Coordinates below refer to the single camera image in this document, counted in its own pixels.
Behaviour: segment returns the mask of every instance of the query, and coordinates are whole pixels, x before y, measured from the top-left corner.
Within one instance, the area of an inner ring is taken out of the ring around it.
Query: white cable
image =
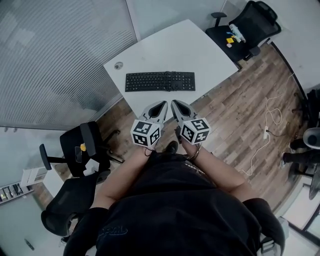
[[[295,73],[293,73],[292,75],[290,75],[290,76],[287,78],[287,80],[286,80],[286,82],[285,82],[285,86],[287,86],[287,83],[288,83],[288,81],[289,81],[289,78],[292,77],[294,74],[295,74]],[[282,122],[282,113],[281,113],[280,109],[279,109],[279,108],[275,108],[275,109],[273,109],[273,110],[270,110],[270,109],[268,108],[268,101],[269,101],[269,100],[276,99],[276,98],[279,98],[279,97],[281,97],[284,93],[285,93],[285,92],[283,92],[282,94],[280,94],[280,95],[277,96],[277,97],[268,98],[268,99],[266,100],[266,102],[265,102],[265,108],[266,108],[266,112],[265,112],[265,127],[268,126],[268,125],[267,125],[267,114],[268,114],[268,113],[270,113],[270,115],[271,115],[271,117],[272,117],[272,121],[274,122],[274,124],[275,124],[276,126],[281,124],[281,122]],[[272,112],[274,112],[274,111],[276,111],[276,110],[278,110],[279,113],[280,113],[280,121],[279,121],[279,122],[276,122],[275,119],[274,119],[274,116],[272,115]],[[251,176],[251,175],[254,173],[254,171],[253,171],[253,169],[252,169],[252,160],[254,159],[254,157],[256,156],[256,154],[259,152],[259,150],[262,150],[265,146],[267,146],[267,145],[269,144],[271,138],[270,138],[270,134],[269,134],[269,133],[267,133],[267,135],[269,136],[269,140],[268,140],[267,144],[265,144],[265,145],[263,145],[262,147],[260,147],[260,148],[255,152],[255,154],[253,155],[253,157],[251,158],[251,161],[250,161],[250,169],[249,169],[249,170],[251,170],[251,173],[249,174],[248,172],[246,172],[246,171],[243,170],[243,169],[238,170],[238,172],[243,171],[243,172],[244,172],[246,175],[248,175],[248,176]]]

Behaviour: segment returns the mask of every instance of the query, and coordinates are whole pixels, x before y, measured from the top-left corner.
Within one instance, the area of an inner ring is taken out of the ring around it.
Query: black sleeve
[[[262,234],[272,238],[276,244],[280,245],[283,252],[286,241],[285,233],[268,202],[262,198],[253,198],[244,201],[243,204],[258,220]]]
[[[105,208],[89,209],[75,226],[63,256],[85,256],[86,252],[96,244],[98,232],[107,220],[108,210]]]

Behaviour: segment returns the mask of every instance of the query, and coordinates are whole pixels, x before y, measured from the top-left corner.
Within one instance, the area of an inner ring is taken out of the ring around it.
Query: shoe
[[[177,150],[178,150],[178,142],[173,140],[168,144],[168,146],[166,146],[166,148],[163,152],[175,154],[177,152]]]
[[[281,153],[281,162],[280,162],[280,167],[281,167],[281,169],[283,169],[285,166],[286,166],[286,163],[285,163],[285,161],[284,161],[284,154],[285,154],[286,152],[285,151],[283,151],[282,153]]]
[[[291,142],[288,143],[288,148],[290,149],[291,153],[294,154],[294,153],[296,153],[296,150],[295,150],[295,149],[292,149],[292,148],[290,147],[290,143],[291,143]]]

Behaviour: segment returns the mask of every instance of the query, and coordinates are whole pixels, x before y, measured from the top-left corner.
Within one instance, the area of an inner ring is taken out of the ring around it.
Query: bracelet
[[[197,158],[197,156],[199,155],[200,149],[201,149],[202,145],[197,146],[196,147],[196,152],[194,153],[194,155],[192,157],[188,157],[188,160],[193,161]]]

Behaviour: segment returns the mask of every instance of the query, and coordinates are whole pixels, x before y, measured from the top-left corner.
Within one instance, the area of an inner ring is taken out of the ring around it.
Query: chair armrest
[[[211,13],[211,16],[216,19],[214,24],[215,28],[219,26],[221,18],[227,17],[227,15],[224,14],[223,12],[213,12]]]
[[[215,19],[227,17],[227,15],[223,12],[213,12],[213,13],[211,13],[211,16]]]
[[[257,55],[260,54],[261,50],[260,50],[260,48],[259,48],[258,46],[256,46],[256,47],[251,48],[251,49],[249,50],[249,52],[250,52],[250,54],[251,54],[252,56],[257,56]]]

